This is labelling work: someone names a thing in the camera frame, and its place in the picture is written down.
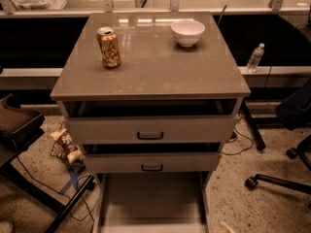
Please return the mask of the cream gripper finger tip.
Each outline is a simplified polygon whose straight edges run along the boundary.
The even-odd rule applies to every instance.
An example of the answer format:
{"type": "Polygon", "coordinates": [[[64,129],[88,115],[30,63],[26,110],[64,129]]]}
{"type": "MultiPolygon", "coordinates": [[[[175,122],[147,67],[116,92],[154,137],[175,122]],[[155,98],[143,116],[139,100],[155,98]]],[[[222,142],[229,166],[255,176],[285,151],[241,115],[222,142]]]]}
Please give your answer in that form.
{"type": "Polygon", "coordinates": [[[236,233],[227,223],[221,221],[221,226],[226,230],[227,233],[236,233]]]}

